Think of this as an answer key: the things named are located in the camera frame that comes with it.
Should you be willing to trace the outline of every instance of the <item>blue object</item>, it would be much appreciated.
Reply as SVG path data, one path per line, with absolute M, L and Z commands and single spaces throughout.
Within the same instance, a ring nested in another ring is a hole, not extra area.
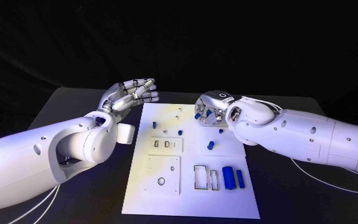
M 209 142 L 209 145 L 207 145 L 207 149 L 212 150 L 212 147 L 213 147 L 213 141 Z
M 236 170 L 236 179 L 238 179 L 238 186 L 240 189 L 243 189 L 243 178 L 242 178 L 240 170 Z
M 206 111 L 206 117 L 210 115 L 212 111 L 207 109 Z
M 225 182 L 225 189 L 235 189 L 235 177 L 233 177 L 233 170 L 230 166 L 222 167 L 222 175 L 223 175 L 223 182 Z

